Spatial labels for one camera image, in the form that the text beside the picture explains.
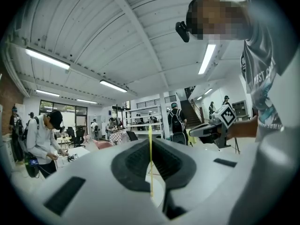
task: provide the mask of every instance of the hand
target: hand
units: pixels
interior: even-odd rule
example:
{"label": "hand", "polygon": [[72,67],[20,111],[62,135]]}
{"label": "hand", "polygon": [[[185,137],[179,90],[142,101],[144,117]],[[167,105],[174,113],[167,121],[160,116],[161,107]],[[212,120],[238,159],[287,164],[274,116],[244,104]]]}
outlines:
{"label": "hand", "polygon": [[60,152],[61,152],[63,157],[64,156],[69,156],[69,154],[66,151],[64,151],[63,149],[61,149]]}
{"label": "hand", "polygon": [[52,160],[57,160],[57,158],[58,158],[58,156],[56,156],[55,154],[53,154],[53,153],[51,153],[51,152],[48,152],[48,153],[47,153],[47,156],[48,156],[49,158],[51,158]]}
{"label": "hand", "polygon": [[[222,133],[222,127],[218,127],[218,128],[217,128],[217,132],[218,132],[219,134],[221,134],[221,133]],[[231,127],[228,129],[226,139],[227,139],[227,140],[230,140],[230,139],[232,139],[232,138],[234,138],[234,135],[233,135],[233,127],[231,126]]]}

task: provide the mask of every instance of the staircase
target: staircase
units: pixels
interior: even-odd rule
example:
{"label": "staircase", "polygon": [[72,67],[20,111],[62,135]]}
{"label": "staircase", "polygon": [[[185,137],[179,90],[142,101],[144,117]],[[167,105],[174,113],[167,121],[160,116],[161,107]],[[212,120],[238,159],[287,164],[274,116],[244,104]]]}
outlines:
{"label": "staircase", "polygon": [[184,115],[187,118],[187,126],[186,128],[194,128],[201,124],[200,119],[198,118],[196,112],[194,111],[192,105],[189,103],[188,100],[180,101],[181,110],[183,111]]}

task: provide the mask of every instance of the brick wall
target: brick wall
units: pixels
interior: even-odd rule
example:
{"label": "brick wall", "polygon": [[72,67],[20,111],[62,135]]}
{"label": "brick wall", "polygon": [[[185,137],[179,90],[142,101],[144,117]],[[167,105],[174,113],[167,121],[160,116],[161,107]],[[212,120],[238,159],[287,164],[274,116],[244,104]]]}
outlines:
{"label": "brick wall", "polygon": [[13,80],[10,78],[0,57],[0,104],[3,106],[2,112],[2,134],[10,133],[9,120],[11,116],[11,108],[15,103],[23,104],[24,95],[18,90]]}

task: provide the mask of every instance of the backpack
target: backpack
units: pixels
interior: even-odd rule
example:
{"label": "backpack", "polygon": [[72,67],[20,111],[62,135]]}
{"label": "backpack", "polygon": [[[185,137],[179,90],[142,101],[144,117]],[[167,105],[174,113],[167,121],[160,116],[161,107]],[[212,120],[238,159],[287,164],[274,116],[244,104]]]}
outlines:
{"label": "backpack", "polygon": [[23,134],[23,125],[22,125],[22,120],[20,117],[17,117],[15,115],[15,118],[17,119],[17,122],[14,125],[15,128],[15,134],[19,137]]}
{"label": "backpack", "polygon": [[184,122],[182,121],[182,119],[180,117],[180,112],[181,112],[181,110],[178,109],[176,114],[173,114],[172,112],[170,112],[169,114],[171,115],[172,130],[173,129],[175,131],[181,130],[181,132],[183,132],[183,130],[185,129],[185,126],[184,126]]}
{"label": "backpack", "polygon": [[[37,129],[39,129],[39,120],[38,120],[38,117],[34,117],[33,119],[36,120],[36,122],[37,122]],[[21,141],[22,141],[21,144],[23,145],[23,150],[24,150],[25,153],[28,153],[28,151],[27,151],[28,125],[29,125],[29,122],[28,122],[28,124],[27,124],[27,126],[26,126],[26,128],[25,128],[25,130],[24,130],[24,132],[22,134],[22,137],[21,137]]]}
{"label": "backpack", "polygon": [[[38,117],[34,117],[33,119],[36,120],[37,122],[37,129],[39,129],[39,120],[38,120]],[[30,152],[28,152],[27,150],[27,134],[28,134],[28,125],[29,125],[29,122],[22,134],[22,137],[21,137],[21,141],[20,141],[20,144],[22,144],[22,149],[24,151],[24,163],[25,163],[25,167],[26,167],[26,170],[28,172],[28,175],[31,177],[31,178],[36,178],[37,175],[38,175],[38,172],[39,172],[39,168],[36,166],[36,165],[32,165],[32,161],[36,161],[37,158],[32,155]]]}

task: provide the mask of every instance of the fluorescent light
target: fluorescent light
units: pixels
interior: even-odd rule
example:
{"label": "fluorescent light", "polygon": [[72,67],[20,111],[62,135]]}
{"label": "fluorescent light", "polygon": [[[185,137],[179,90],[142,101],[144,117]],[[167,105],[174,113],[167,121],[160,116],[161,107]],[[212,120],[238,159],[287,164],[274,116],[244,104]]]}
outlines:
{"label": "fluorescent light", "polygon": [[37,89],[36,91],[39,92],[39,93],[44,93],[44,94],[51,95],[51,96],[56,96],[56,97],[60,96],[59,94],[55,94],[55,93],[51,93],[51,92],[46,92],[46,91],[42,91],[42,90],[39,90],[39,89]]}
{"label": "fluorescent light", "polygon": [[113,89],[116,89],[116,90],[118,90],[118,91],[121,91],[121,92],[127,92],[127,90],[122,89],[122,88],[120,88],[120,87],[118,87],[118,86],[116,86],[116,85],[113,85],[113,84],[111,84],[111,83],[109,83],[109,82],[106,82],[106,81],[104,81],[104,80],[100,81],[100,83],[101,83],[102,85],[108,86],[108,87],[113,88]]}
{"label": "fluorescent light", "polygon": [[77,99],[77,101],[79,101],[79,102],[85,102],[85,103],[95,103],[96,104],[96,102],[82,100],[82,99]]}
{"label": "fluorescent light", "polygon": [[212,90],[212,88],[211,88],[211,89],[209,89],[209,90],[208,90],[208,91],[205,93],[205,95],[206,95],[206,94],[208,94],[208,93],[209,93],[211,90]]}
{"label": "fluorescent light", "polygon": [[53,65],[56,65],[58,67],[61,67],[61,68],[65,69],[65,70],[69,70],[69,68],[70,68],[69,64],[67,64],[65,62],[61,62],[57,59],[53,59],[50,56],[44,55],[40,52],[36,52],[36,51],[28,49],[28,48],[25,49],[25,52],[26,52],[27,55],[29,55],[31,57],[40,59],[40,60],[48,62],[48,63],[51,63]]}
{"label": "fluorescent light", "polygon": [[203,59],[203,62],[202,62],[202,65],[200,67],[200,70],[199,70],[199,74],[203,74],[210,62],[210,59],[212,57],[212,54],[215,50],[215,47],[216,45],[215,44],[208,44],[207,46],[207,49],[206,49],[206,52],[205,52],[205,56],[204,56],[204,59]]}

